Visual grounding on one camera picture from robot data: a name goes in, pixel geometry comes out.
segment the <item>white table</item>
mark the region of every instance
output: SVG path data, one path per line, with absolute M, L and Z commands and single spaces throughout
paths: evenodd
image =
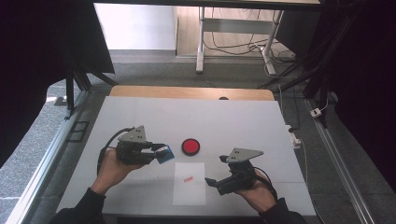
M 251 160 L 253 165 L 267 172 L 290 210 L 303 216 L 315 214 L 277 102 L 114 96 L 108 96 L 102 106 L 58 210 L 74 207 L 92 184 L 100 148 L 108 139 L 120 129 L 139 125 L 145 126 L 149 141 L 168 144 L 176 158 L 161 165 L 153 161 L 129 174 L 107 193 L 104 214 L 256 217 L 257 213 L 240 196 L 220 196 L 206 184 L 205 205 L 173 205 L 177 162 L 202 162 L 206 177 L 221 180 L 230 173 L 219 156 L 229 155 L 234 147 L 264 151 L 263 156 Z M 201 144 L 194 157 L 181 152 L 187 138 Z

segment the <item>sleeve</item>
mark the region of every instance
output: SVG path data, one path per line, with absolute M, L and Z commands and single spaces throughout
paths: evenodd
M 259 215 L 267 224 L 306 224 L 299 213 L 289 211 L 284 198 L 278 199 L 276 205 Z
M 62 209 L 49 224 L 105 224 L 102 209 L 106 196 L 87 189 L 75 208 Z

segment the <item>wooden edge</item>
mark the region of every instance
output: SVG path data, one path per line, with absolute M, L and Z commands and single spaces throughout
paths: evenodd
M 158 87 L 158 86 L 115 86 L 110 96 L 178 98 L 218 100 L 227 97 L 229 100 L 274 101 L 274 95 L 268 90 L 218 89 L 195 87 Z

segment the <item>wall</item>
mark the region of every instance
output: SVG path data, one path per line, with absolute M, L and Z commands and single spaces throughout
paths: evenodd
M 109 49 L 176 49 L 174 7 L 95 4 Z

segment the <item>hand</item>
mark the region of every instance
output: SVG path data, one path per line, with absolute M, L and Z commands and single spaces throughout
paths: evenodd
M 268 181 L 268 177 L 255 170 L 256 174 Z M 241 189 L 235 192 L 241 195 L 257 212 L 265 212 L 276 204 L 271 191 L 259 180 L 256 180 L 251 189 Z
M 129 173 L 143 166 L 125 165 L 117 160 L 117 154 L 114 148 L 108 149 L 103 158 L 99 174 L 91 186 L 91 190 L 105 195 L 111 187 L 119 184 Z

